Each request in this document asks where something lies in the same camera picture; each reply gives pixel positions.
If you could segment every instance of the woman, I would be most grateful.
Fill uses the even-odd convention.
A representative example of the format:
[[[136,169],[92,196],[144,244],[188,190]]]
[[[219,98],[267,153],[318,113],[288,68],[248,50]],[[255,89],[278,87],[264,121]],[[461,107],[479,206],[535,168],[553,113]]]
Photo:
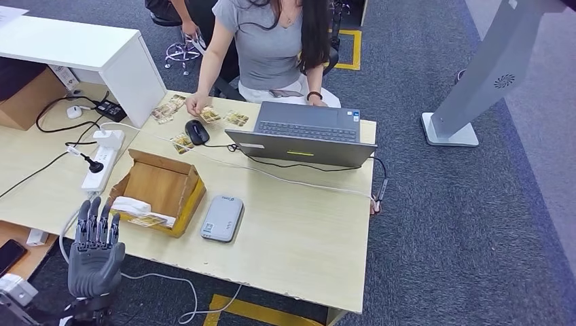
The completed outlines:
[[[192,115],[204,109],[232,39],[240,66],[238,90],[247,101],[340,107],[338,98],[322,89],[329,56],[326,0],[218,0],[213,12],[214,33],[202,59],[198,91],[186,100]],[[271,90],[301,97],[274,98]]]

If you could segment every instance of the gray power bank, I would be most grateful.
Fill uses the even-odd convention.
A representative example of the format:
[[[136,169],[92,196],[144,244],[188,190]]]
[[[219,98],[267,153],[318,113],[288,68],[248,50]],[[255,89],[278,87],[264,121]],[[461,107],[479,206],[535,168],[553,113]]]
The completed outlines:
[[[221,242],[232,241],[243,211],[242,200],[229,196],[216,196],[210,203],[200,235]]]

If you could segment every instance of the speaker grille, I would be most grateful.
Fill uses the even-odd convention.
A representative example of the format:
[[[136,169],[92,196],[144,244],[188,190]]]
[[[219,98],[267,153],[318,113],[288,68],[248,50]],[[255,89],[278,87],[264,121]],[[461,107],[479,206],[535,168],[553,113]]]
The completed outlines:
[[[494,81],[494,87],[495,88],[508,87],[508,86],[514,84],[514,80],[516,80],[516,76],[512,75],[510,73],[507,73],[506,75],[499,77],[498,79],[496,79]]]

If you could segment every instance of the white pants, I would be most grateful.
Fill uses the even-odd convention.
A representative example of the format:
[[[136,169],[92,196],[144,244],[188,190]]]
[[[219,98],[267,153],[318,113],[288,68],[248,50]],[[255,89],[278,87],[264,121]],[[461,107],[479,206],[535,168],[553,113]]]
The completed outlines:
[[[248,102],[252,102],[252,103],[262,103],[264,101],[267,102],[282,102],[282,103],[292,103],[292,104],[301,104],[301,105],[307,105],[308,102],[306,102],[306,95],[308,95],[308,93],[310,92],[308,90],[308,80],[306,79],[305,75],[300,75],[300,78],[298,78],[297,81],[295,81],[294,83],[284,87],[284,88],[280,88],[278,90],[291,90],[293,92],[299,92],[300,94],[303,94],[304,96],[301,97],[273,97],[271,95],[271,93],[267,90],[252,90],[250,88],[246,88],[244,87],[244,85],[242,85],[241,82],[238,82],[238,91],[240,92],[240,94],[246,99],[246,101]],[[322,88],[322,91],[320,91],[320,93],[322,94],[324,103],[326,103],[329,107],[341,107],[340,106],[340,99],[338,99],[338,97],[336,97],[334,94],[332,94],[331,92],[328,92],[326,89]]]

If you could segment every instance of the gray laptop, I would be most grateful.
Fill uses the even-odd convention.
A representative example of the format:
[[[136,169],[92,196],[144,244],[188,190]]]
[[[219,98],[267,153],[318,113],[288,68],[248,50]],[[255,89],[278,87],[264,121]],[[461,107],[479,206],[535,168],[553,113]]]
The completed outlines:
[[[264,102],[256,124],[254,132],[225,132],[257,158],[356,168],[378,147],[359,142],[358,110]]]

